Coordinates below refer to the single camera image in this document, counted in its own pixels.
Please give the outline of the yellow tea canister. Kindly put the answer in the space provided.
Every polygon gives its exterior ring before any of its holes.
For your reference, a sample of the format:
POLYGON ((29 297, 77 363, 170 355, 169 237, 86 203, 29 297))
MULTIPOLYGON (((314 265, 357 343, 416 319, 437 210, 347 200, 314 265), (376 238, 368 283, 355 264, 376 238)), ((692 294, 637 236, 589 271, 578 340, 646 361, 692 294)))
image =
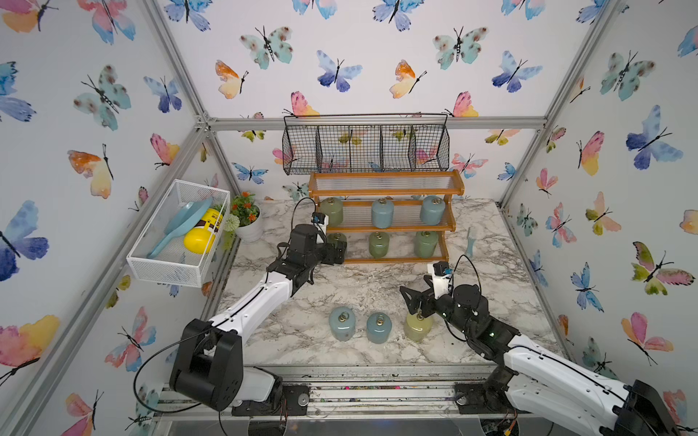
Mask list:
POLYGON ((405 337, 415 343, 421 343, 432 331, 434 321, 431 317, 425 317, 421 312, 407 314, 404 322, 405 337))

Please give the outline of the light blue canister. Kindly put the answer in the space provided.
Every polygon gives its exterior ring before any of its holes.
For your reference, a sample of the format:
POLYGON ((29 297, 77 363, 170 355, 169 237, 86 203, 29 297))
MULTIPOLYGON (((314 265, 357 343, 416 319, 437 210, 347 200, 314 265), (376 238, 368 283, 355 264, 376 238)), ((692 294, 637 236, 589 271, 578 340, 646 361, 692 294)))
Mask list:
POLYGON ((347 306, 339 306, 329 316, 329 327, 337 341, 347 342, 356 332, 356 315, 347 306))

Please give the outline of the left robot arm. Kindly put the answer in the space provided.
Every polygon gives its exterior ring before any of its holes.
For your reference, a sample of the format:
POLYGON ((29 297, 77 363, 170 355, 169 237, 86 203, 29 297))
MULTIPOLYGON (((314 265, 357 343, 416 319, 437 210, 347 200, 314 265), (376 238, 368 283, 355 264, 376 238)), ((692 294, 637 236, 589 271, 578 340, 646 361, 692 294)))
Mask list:
POLYGON ((342 265, 347 242, 326 235, 321 225, 304 223, 277 249, 260 282, 236 304, 185 327, 169 379, 171 390, 217 412, 249 403, 272 410, 282 405, 282 379, 246 367, 245 344, 272 312, 314 282, 316 267, 342 265))

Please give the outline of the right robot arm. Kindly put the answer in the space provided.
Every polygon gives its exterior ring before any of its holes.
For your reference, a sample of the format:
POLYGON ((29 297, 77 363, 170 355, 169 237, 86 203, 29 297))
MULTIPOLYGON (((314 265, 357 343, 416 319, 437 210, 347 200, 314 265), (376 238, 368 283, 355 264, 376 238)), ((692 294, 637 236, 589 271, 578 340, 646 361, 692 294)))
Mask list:
POLYGON ((437 295, 400 289, 410 314, 437 315, 463 334, 478 355, 496 363, 485 403, 530 412, 579 435, 679 435, 658 391, 626 384, 573 363, 489 312, 476 285, 437 295))

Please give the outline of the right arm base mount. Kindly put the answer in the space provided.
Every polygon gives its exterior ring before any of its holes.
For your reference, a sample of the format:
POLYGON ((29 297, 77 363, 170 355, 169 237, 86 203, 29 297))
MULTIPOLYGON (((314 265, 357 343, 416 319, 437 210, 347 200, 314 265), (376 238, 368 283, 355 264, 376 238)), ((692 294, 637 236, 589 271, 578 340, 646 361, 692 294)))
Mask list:
POLYGON ((520 372, 497 366, 483 381, 469 381, 454 385, 453 402, 460 414, 521 412, 507 394, 513 390, 513 379, 520 372))

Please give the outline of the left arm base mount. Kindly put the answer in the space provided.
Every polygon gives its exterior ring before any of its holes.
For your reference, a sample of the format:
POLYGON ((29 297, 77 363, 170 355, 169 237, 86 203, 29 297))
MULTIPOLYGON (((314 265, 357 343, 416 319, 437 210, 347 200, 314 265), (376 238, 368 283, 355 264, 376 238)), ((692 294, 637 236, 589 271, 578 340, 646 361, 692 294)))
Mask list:
POLYGON ((307 384, 286 383, 281 376, 260 368, 245 370, 245 378, 231 415, 236 417, 306 416, 310 403, 307 384))

